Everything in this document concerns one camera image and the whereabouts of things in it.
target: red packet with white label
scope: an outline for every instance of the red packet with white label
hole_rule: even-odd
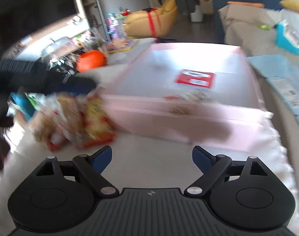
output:
[[[175,80],[176,83],[211,88],[214,80],[214,73],[199,72],[184,69]]]

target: wooden floor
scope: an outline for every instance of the wooden floor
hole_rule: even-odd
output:
[[[214,17],[204,15],[203,22],[191,23],[189,16],[179,15],[170,33],[163,38],[176,39],[175,42],[215,43]]]

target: pink storage bin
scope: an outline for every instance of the pink storage bin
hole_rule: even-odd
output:
[[[209,91],[217,103],[164,100],[205,90],[175,83],[182,69],[216,73]],[[245,55],[228,45],[154,44],[102,97],[112,121],[133,134],[241,151],[249,150],[264,117],[261,93]],[[174,114],[175,107],[188,114]]]

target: television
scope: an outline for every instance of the television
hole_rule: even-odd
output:
[[[77,13],[75,0],[0,0],[0,56],[29,34]]]

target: orange ball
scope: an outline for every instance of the orange ball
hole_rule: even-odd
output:
[[[90,51],[83,53],[79,57],[76,67],[79,72],[85,72],[106,65],[107,59],[104,53],[100,51]]]

